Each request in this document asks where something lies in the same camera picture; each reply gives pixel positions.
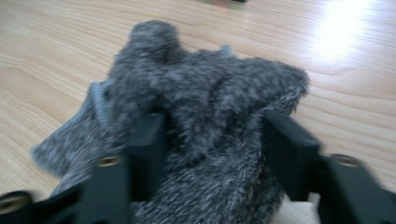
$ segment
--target gray fuzzy fabric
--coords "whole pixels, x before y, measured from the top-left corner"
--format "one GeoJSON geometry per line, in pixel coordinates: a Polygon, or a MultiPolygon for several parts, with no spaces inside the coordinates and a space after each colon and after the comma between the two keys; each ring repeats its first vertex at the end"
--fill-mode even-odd
{"type": "Polygon", "coordinates": [[[268,223],[283,192],[265,166],[262,115],[291,113],[307,92],[298,68],[237,59],[229,48],[189,53],[174,26],[139,23],[108,80],[92,83],[80,111],[40,145],[33,159],[62,181],[56,195],[86,180],[94,163],[119,152],[139,118],[171,116],[172,151],[163,186],[131,203],[137,223],[268,223]]]}

